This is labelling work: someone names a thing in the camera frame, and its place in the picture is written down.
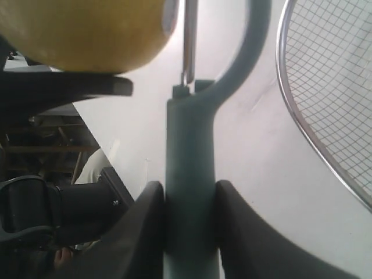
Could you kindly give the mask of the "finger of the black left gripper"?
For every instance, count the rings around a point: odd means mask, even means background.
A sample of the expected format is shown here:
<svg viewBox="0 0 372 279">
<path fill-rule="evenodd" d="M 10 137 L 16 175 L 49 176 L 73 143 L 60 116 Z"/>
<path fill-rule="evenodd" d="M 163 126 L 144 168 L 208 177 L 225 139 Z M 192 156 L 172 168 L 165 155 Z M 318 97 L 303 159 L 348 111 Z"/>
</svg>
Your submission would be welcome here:
<svg viewBox="0 0 372 279">
<path fill-rule="evenodd" d="M 1 116 L 32 116 L 102 96 L 132 96 L 131 80 L 110 74 L 5 71 L 10 45 L 1 37 Z"/>
</svg>

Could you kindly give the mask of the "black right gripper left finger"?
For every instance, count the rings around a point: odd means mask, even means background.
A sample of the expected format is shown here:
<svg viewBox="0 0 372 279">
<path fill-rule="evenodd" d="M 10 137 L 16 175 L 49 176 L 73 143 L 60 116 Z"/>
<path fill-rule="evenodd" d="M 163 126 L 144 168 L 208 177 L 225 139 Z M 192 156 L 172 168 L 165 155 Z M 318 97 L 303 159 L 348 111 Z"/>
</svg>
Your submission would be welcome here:
<svg viewBox="0 0 372 279">
<path fill-rule="evenodd" d="M 164 191 L 147 184 L 99 242 L 55 271 L 55 278 L 163 278 Z"/>
</svg>

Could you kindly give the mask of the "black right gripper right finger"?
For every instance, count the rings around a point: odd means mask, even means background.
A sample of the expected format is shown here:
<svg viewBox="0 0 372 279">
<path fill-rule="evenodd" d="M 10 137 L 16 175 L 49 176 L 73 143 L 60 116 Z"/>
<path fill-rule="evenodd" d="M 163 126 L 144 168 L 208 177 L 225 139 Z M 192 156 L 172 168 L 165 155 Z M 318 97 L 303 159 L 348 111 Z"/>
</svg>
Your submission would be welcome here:
<svg viewBox="0 0 372 279">
<path fill-rule="evenodd" d="M 215 210 L 226 278 L 354 278 L 286 239 L 227 180 L 216 183 Z"/>
</svg>

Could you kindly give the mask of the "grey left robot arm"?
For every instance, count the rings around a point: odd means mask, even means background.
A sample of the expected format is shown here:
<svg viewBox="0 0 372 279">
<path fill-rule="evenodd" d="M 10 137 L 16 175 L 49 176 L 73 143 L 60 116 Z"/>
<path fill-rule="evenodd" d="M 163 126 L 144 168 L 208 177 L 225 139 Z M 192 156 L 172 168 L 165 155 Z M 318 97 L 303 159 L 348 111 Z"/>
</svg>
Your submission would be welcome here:
<svg viewBox="0 0 372 279">
<path fill-rule="evenodd" d="M 1 124 L 33 114 L 101 95 L 130 96 L 133 84 L 126 78 L 110 74 L 69 72 L 1 71 Z M 5 221 L 12 232 L 1 230 L 1 277 L 15 278 L 15 252 L 18 249 L 53 249 L 70 241 L 59 241 L 66 214 L 78 205 L 84 220 L 96 225 L 98 217 L 114 222 L 114 201 L 119 191 L 110 189 L 102 196 L 85 194 L 81 201 L 67 201 L 61 190 L 48 187 L 42 179 L 37 185 L 12 187 L 6 183 L 1 190 Z M 60 273 L 62 278 L 82 274 L 86 278 L 127 278 L 130 273 L 129 251 L 119 251 L 104 242 L 96 244 L 76 267 Z"/>
</svg>

